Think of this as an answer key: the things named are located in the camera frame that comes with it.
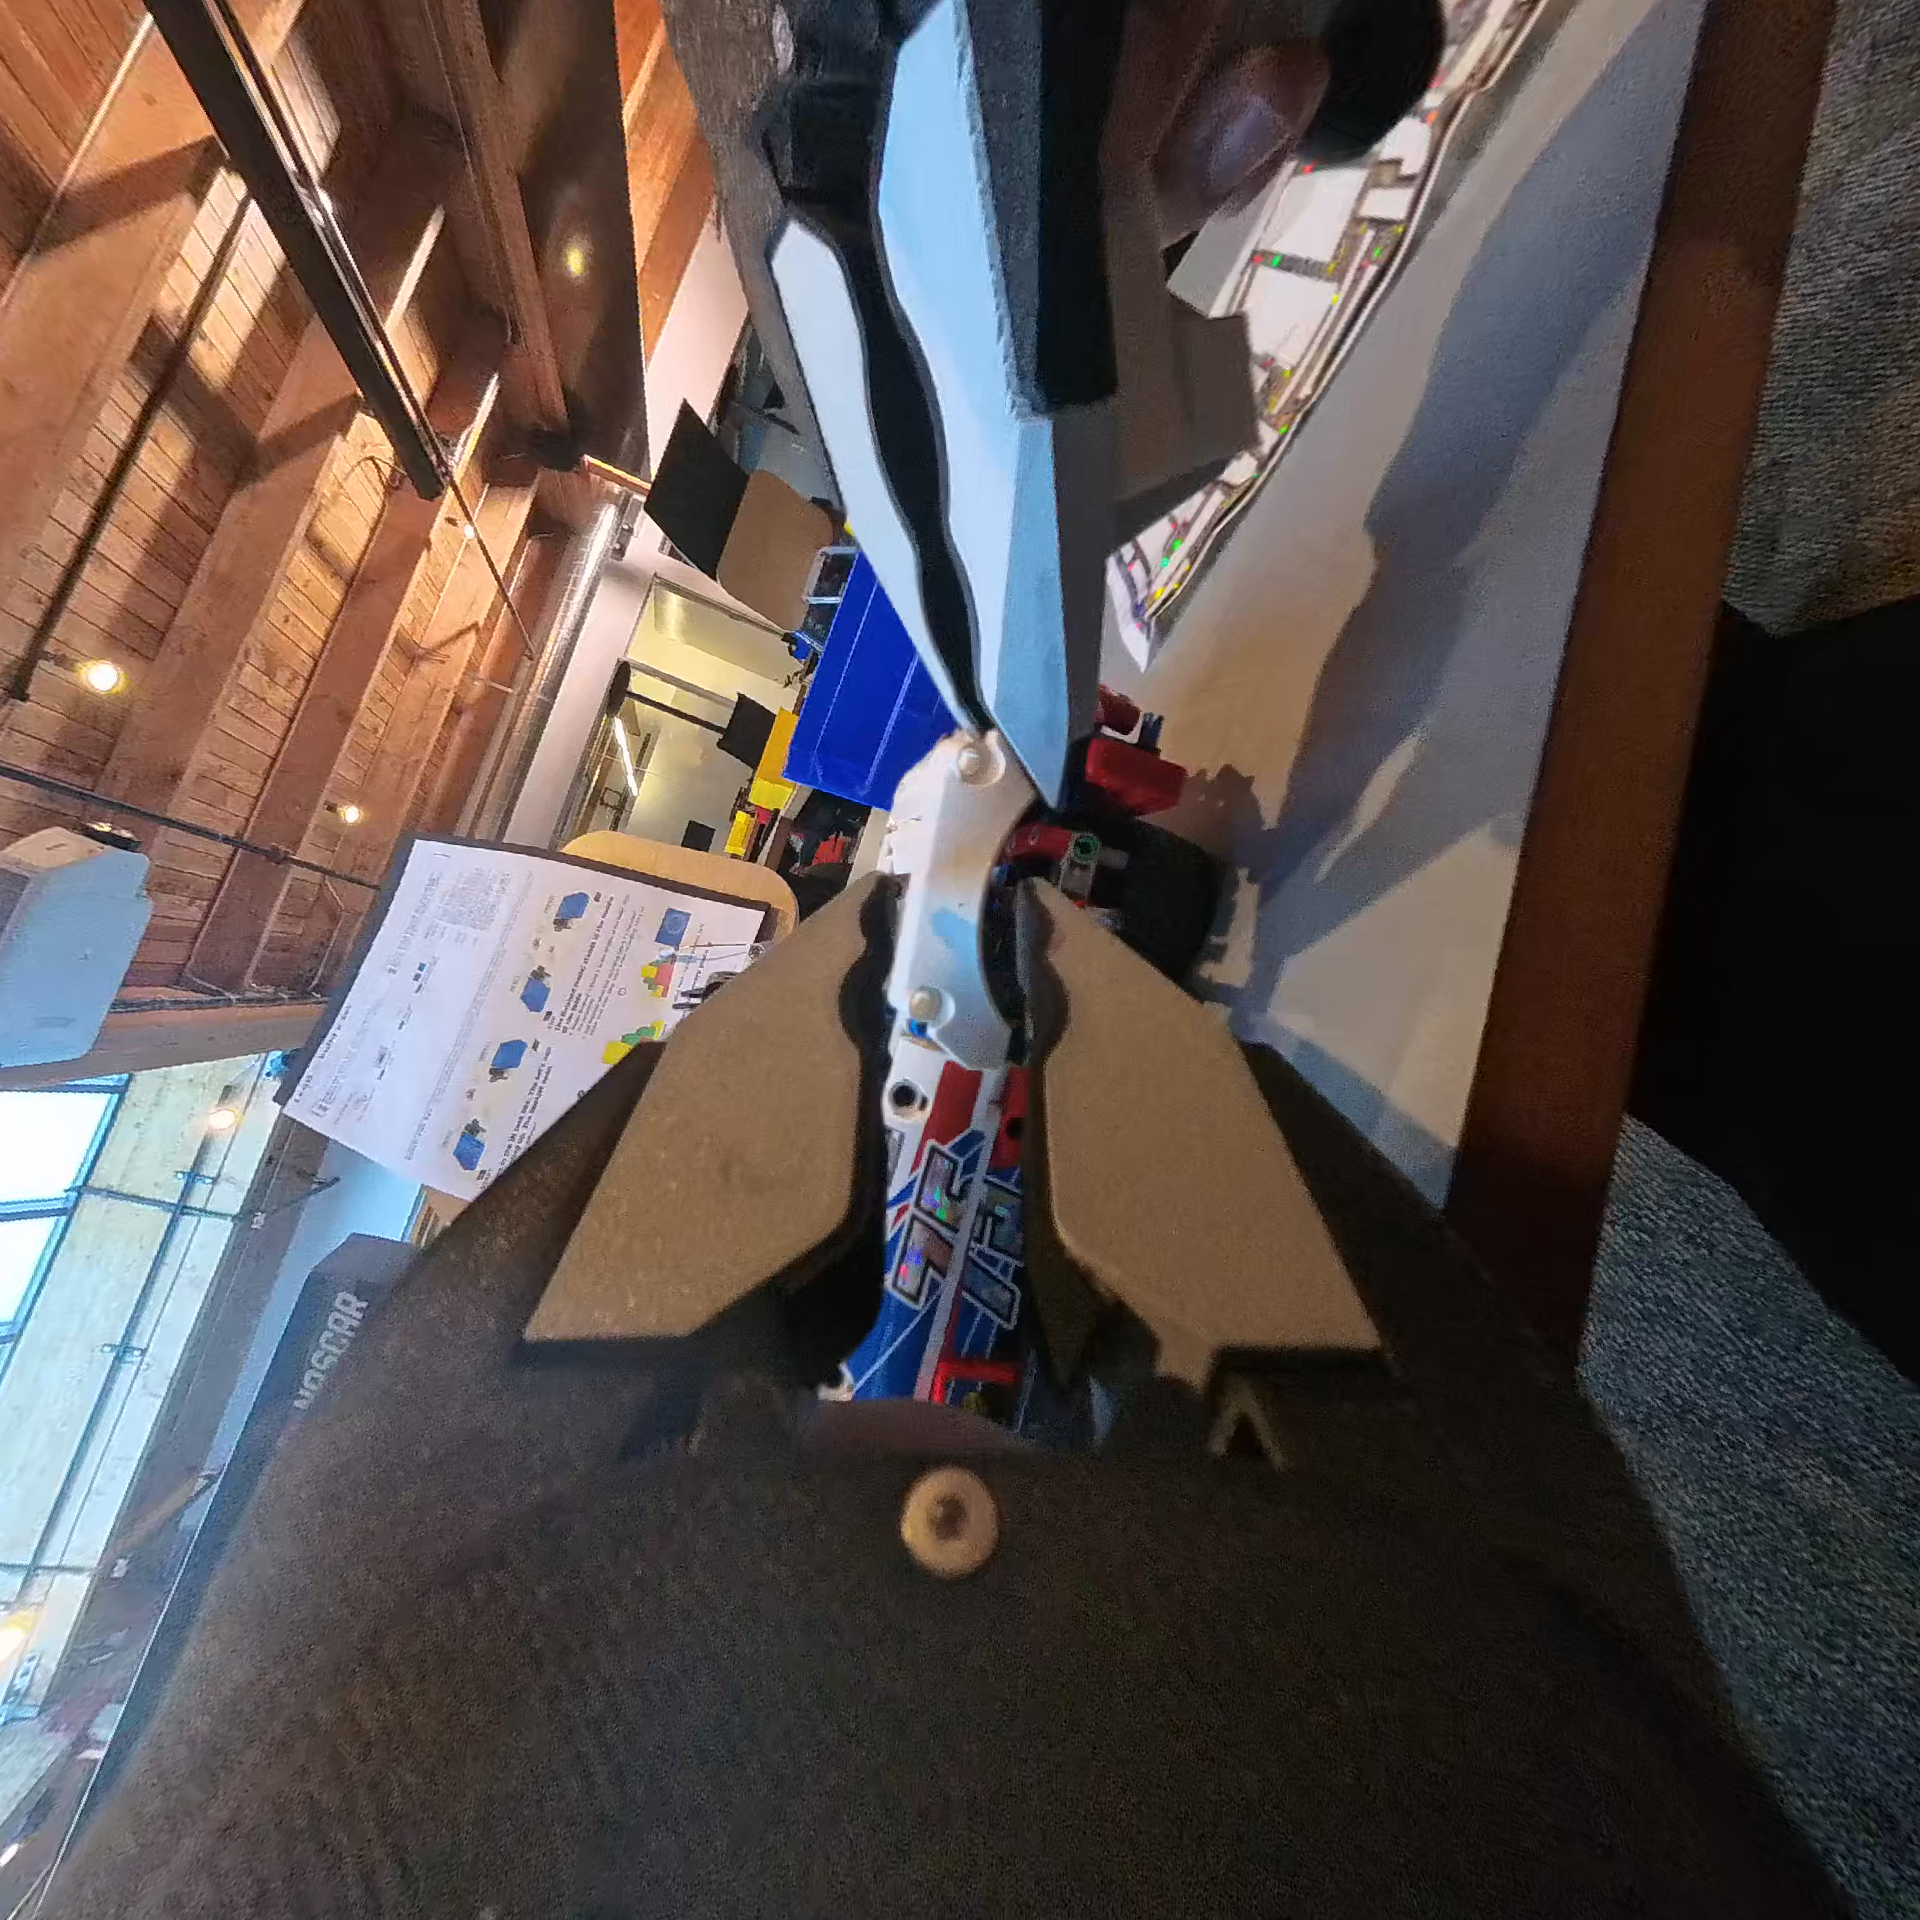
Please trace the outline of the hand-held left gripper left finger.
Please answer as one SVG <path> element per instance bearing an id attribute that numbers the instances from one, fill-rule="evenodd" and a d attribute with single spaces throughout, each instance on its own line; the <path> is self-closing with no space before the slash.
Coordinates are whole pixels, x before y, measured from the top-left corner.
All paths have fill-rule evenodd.
<path id="1" fill-rule="evenodd" d="M 899 884 L 854 882 L 657 1047 L 523 1338 L 659 1344 L 774 1294 L 806 1355 L 879 1310 Z"/>

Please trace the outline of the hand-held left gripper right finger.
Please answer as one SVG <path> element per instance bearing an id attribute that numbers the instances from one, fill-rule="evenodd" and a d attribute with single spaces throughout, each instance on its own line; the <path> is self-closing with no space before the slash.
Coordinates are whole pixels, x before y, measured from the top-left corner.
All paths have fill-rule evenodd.
<path id="1" fill-rule="evenodd" d="M 1026 1015 L 1025 1264 L 1068 1383 L 1135 1326 L 1155 1375 L 1382 1355 L 1234 1034 L 1042 880 L 1016 911 Z"/>

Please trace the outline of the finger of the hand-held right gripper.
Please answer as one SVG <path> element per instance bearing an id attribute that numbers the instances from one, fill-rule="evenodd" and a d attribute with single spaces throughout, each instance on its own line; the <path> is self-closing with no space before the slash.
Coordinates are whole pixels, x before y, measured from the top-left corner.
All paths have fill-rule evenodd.
<path id="1" fill-rule="evenodd" d="M 1107 4 L 929 4 L 894 58 L 873 191 L 930 409 L 932 555 L 963 600 L 951 692 L 1044 800 L 1094 729 L 1114 545 L 1097 139 L 1118 33 Z"/>
<path id="2" fill-rule="evenodd" d="M 788 212 L 768 268 L 848 529 L 948 714 L 988 732 L 944 432 L 879 248 L 862 228 Z"/>

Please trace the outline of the toy brick race car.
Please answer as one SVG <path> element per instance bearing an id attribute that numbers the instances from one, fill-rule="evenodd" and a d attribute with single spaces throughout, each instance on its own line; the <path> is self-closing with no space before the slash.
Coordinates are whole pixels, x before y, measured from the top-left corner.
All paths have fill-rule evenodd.
<path id="1" fill-rule="evenodd" d="M 992 873 L 984 953 L 1012 1028 L 1007 1064 L 964 1070 L 936 1047 L 891 1036 L 880 1092 L 882 1296 L 844 1360 L 841 1402 L 923 1402 L 1019 1428 L 1041 1385 L 1035 1315 L 1025 1300 L 1025 993 L 1017 891 L 1055 884 L 1118 934 L 1096 898 L 1103 831 L 1153 820 L 1184 795 L 1186 770 L 1162 755 L 1162 718 L 1103 689 L 1094 732 L 1070 755 L 1064 802 L 1035 804 Z"/>

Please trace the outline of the person's right hand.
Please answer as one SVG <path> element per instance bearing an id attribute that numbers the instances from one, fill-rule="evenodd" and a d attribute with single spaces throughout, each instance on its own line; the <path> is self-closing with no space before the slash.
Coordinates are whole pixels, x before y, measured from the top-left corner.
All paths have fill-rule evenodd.
<path id="1" fill-rule="evenodd" d="M 1193 82 L 1153 158 L 1160 246 L 1186 248 L 1219 212 L 1260 196 L 1328 95 L 1315 39 L 1248 46 Z"/>

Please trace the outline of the blue plastic bin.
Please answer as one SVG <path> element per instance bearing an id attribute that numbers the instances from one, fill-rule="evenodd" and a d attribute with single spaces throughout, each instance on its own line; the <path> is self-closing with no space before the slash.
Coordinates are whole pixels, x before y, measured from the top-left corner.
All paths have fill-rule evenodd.
<path id="1" fill-rule="evenodd" d="M 900 779 L 951 732 L 951 710 L 873 566 L 855 551 L 784 750 L 784 779 L 891 811 Z"/>

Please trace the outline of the printed instruction sheet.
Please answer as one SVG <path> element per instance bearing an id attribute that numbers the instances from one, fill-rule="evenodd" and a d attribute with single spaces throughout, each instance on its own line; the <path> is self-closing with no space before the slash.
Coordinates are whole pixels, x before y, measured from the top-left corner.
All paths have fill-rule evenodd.
<path id="1" fill-rule="evenodd" d="M 411 834 L 279 1105 L 476 1200 L 777 937 L 777 907 L 616 862 Z"/>

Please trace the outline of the holographic sticker sheet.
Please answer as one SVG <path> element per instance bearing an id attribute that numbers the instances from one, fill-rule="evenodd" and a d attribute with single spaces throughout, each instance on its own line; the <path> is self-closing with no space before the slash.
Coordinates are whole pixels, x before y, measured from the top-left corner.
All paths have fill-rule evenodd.
<path id="1" fill-rule="evenodd" d="M 1153 666 L 1188 590 L 1302 438 L 1543 17 L 1539 2 L 1444 4 L 1434 82 L 1363 161 L 1290 162 L 1183 256 L 1170 289 L 1211 318 L 1247 322 L 1257 438 L 1114 554 L 1111 622 L 1136 668 Z"/>

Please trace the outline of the white box device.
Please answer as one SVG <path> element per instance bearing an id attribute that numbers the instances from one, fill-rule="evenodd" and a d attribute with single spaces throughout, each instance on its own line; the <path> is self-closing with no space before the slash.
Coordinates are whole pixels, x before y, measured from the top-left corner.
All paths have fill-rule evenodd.
<path id="1" fill-rule="evenodd" d="M 153 916 L 152 862 L 64 825 L 2 851 L 2 1068 L 64 1066 L 102 1036 Z"/>

